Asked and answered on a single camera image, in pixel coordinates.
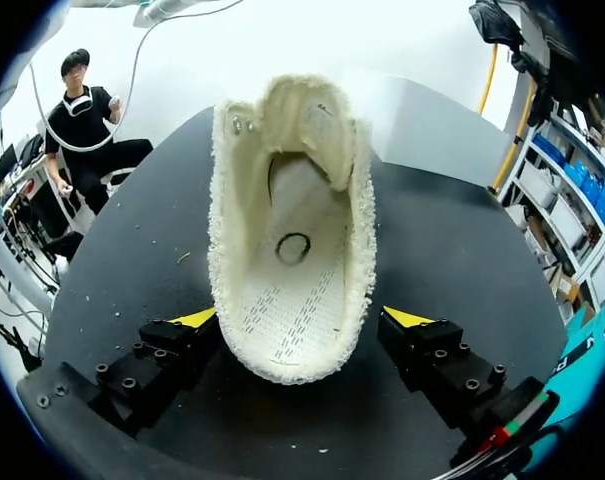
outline computer monitor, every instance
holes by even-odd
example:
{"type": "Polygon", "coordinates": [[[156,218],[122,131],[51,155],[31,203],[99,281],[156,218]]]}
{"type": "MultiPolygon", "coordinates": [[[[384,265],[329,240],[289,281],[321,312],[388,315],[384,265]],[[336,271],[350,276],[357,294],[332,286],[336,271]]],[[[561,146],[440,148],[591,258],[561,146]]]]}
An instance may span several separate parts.
{"type": "Polygon", "coordinates": [[[15,168],[17,163],[18,157],[15,155],[15,148],[13,147],[13,144],[11,144],[0,157],[0,182],[2,182],[2,180],[4,180],[9,173],[11,173],[11,170],[15,168]]]}

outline white cable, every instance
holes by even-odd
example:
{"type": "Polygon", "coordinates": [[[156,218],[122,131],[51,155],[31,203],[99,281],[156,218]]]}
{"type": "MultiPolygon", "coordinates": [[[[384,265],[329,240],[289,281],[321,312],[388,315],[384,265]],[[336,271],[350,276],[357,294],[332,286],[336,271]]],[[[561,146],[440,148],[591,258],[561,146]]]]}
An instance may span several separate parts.
{"type": "Polygon", "coordinates": [[[133,60],[133,72],[131,73],[131,85],[129,86],[129,95],[126,100],[126,104],[124,105],[124,111],[122,112],[120,121],[116,124],[115,128],[111,131],[111,133],[109,134],[108,137],[106,137],[104,140],[102,140],[97,145],[92,145],[90,147],[76,147],[75,145],[70,145],[67,142],[65,142],[64,140],[62,140],[59,137],[59,135],[53,131],[53,128],[51,128],[51,125],[49,124],[49,120],[46,118],[46,115],[44,114],[44,109],[42,108],[42,102],[40,101],[40,95],[38,93],[38,87],[37,87],[37,84],[35,81],[35,70],[33,69],[33,63],[29,62],[29,69],[31,70],[31,80],[33,81],[33,90],[35,92],[35,100],[38,104],[38,110],[40,111],[40,116],[42,117],[42,121],[44,122],[44,125],[46,126],[47,131],[51,134],[51,136],[55,139],[56,142],[58,142],[62,147],[66,148],[67,150],[71,150],[72,152],[79,152],[79,153],[92,152],[94,150],[97,150],[98,148],[103,147],[104,145],[106,145],[108,142],[110,142],[113,139],[113,136],[120,128],[120,125],[122,125],[122,122],[124,121],[124,118],[126,117],[126,114],[129,110],[129,105],[131,105],[131,95],[133,94],[133,84],[135,83],[135,73],[137,72],[137,68],[138,68],[138,58],[140,57],[140,51],[142,50],[142,45],[144,45],[144,41],[149,36],[149,34],[153,31],[153,29],[159,25],[162,25],[164,22],[168,22],[169,20],[178,20],[180,18],[206,17],[208,15],[213,15],[214,13],[223,12],[225,10],[229,10],[230,8],[235,7],[236,5],[242,3],[243,1],[244,0],[236,0],[235,2],[233,2],[230,5],[227,5],[226,7],[218,8],[217,10],[212,10],[210,12],[191,13],[191,14],[186,14],[186,15],[176,15],[174,17],[165,18],[163,20],[160,20],[158,23],[153,25],[151,28],[149,28],[147,30],[147,32],[144,34],[144,36],[142,37],[142,40],[140,40],[138,49],[135,52],[135,59],[133,60]]]}

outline black hair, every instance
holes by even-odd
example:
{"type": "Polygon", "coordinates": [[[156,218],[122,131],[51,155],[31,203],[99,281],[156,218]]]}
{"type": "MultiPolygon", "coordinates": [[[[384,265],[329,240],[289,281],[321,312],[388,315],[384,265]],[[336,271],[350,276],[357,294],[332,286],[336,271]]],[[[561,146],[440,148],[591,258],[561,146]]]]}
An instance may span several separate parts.
{"type": "Polygon", "coordinates": [[[85,67],[89,66],[89,62],[91,61],[91,55],[85,49],[80,48],[75,52],[69,53],[67,57],[62,62],[62,67],[60,67],[60,73],[63,77],[66,76],[71,70],[73,70],[78,65],[84,65],[85,67]]]}

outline black pants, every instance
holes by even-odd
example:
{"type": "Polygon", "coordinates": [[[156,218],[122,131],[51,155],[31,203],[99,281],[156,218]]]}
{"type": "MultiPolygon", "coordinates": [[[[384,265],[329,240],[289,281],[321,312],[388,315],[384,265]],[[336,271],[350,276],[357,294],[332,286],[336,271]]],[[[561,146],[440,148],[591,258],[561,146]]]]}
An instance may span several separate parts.
{"type": "Polygon", "coordinates": [[[98,155],[69,165],[73,187],[82,194],[89,208],[97,215],[109,200],[106,185],[100,179],[115,170],[137,167],[152,150],[153,146],[148,140],[113,143],[98,155]]]}

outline perforated insole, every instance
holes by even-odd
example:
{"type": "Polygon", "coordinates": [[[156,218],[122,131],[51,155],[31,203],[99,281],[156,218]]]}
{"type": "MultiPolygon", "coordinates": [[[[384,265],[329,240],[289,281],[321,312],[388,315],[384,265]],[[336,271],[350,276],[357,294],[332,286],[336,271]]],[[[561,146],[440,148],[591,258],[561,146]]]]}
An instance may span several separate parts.
{"type": "Polygon", "coordinates": [[[279,168],[267,233],[242,296],[245,348],[303,363],[337,337],[344,310],[350,208],[309,160],[279,168]]]}

